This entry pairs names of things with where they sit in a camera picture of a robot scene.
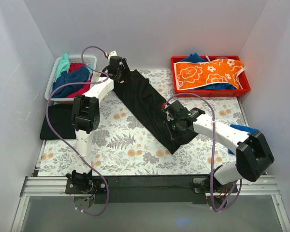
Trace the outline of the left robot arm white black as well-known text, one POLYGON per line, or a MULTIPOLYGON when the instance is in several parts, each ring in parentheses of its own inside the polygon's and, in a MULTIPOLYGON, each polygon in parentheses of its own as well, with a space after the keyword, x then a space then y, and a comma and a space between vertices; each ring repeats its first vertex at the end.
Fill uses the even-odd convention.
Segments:
POLYGON ((76 134, 76 150, 79 160, 74 170, 66 177, 82 193, 92 191, 94 184, 91 180, 91 166, 86 165, 86 156, 90 154, 94 130, 100 123, 100 102, 114 89, 114 82, 120 82, 127 62, 117 55, 116 51, 111 52, 108 57, 109 65, 103 70, 109 75, 104 82, 100 77, 101 84, 94 84, 89 91, 83 95, 76 95, 72 107, 72 124, 76 134))

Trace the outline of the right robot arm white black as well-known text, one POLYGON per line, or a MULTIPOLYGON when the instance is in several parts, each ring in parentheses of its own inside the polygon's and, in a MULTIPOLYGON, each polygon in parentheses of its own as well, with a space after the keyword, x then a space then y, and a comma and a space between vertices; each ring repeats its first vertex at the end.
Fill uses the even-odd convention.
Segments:
POLYGON ((249 133, 215 122, 205 111, 196 107, 188 110, 179 101, 165 104, 163 110, 168 116, 166 124, 172 138, 181 132, 205 135, 236 156, 235 162, 221 165, 204 180, 194 182, 197 190, 220 192, 237 180, 255 182, 275 161, 265 136, 259 131, 249 133))

